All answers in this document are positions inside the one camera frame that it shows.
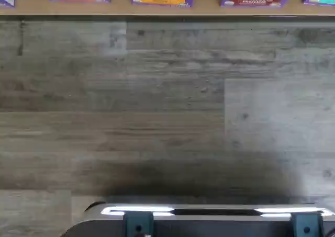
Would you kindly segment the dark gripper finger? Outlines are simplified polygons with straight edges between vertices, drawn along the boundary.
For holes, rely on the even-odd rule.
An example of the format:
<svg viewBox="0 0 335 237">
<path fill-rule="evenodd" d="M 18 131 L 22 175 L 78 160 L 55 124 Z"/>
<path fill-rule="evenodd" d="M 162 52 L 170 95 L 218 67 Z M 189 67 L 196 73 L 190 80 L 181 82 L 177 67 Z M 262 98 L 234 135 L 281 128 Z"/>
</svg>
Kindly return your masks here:
<svg viewBox="0 0 335 237">
<path fill-rule="evenodd" d="M 124 236 L 154 236 L 154 217 L 149 211 L 126 211 L 124 214 Z"/>
<path fill-rule="evenodd" d="M 323 218 L 321 213 L 293 213 L 291 215 L 294 237 L 323 237 Z"/>
</svg>

